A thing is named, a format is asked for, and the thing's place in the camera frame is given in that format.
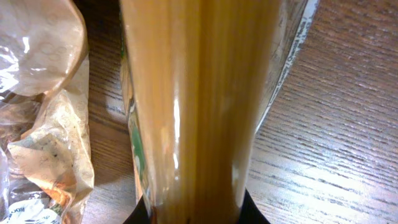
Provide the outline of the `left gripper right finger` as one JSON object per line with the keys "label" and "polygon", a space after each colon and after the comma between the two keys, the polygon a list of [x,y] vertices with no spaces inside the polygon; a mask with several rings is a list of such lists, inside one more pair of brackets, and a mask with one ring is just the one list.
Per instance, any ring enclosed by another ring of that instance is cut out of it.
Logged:
{"label": "left gripper right finger", "polygon": [[248,190],[245,190],[244,201],[241,207],[238,224],[271,224],[257,208]]}

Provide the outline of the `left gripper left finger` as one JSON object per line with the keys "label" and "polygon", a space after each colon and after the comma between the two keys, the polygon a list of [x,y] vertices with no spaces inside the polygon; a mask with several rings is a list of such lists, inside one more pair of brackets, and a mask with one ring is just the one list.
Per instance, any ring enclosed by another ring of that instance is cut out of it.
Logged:
{"label": "left gripper left finger", "polygon": [[123,224],[151,224],[150,215],[147,211],[143,196],[139,199],[135,209],[127,217]]}

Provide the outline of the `beige pastry bag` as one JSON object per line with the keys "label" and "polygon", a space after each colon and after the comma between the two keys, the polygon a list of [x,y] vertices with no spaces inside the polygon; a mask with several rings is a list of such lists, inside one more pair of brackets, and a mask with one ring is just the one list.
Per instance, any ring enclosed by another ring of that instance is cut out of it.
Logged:
{"label": "beige pastry bag", "polygon": [[1,0],[1,222],[80,223],[94,187],[88,40],[71,0]]}

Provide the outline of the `San Remo spaghetti pack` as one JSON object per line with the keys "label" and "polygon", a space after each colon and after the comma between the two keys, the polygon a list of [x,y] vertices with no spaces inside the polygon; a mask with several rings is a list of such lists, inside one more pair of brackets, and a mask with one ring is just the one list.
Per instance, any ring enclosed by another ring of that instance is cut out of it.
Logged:
{"label": "San Remo spaghetti pack", "polygon": [[136,192],[150,222],[238,223],[255,134],[318,2],[119,5]]}

